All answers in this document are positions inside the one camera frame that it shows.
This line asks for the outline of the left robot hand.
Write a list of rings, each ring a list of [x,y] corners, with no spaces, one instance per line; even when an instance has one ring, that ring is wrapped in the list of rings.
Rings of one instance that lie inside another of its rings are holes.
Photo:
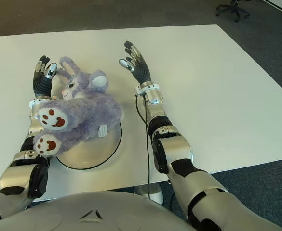
[[[43,55],[36,63],[33,76],[35,97],[51,97],[52,79],[56,75],[57,63],[50,63],[50,58]]]

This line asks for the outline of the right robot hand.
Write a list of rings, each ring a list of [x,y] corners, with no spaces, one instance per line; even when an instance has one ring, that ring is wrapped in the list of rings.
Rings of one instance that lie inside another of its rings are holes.
[[[119,64],[131,72],[140,85],[151,81],[150,70],[139,49],[130,41],[126,41],[124,47],[129,56],[119,59]]]

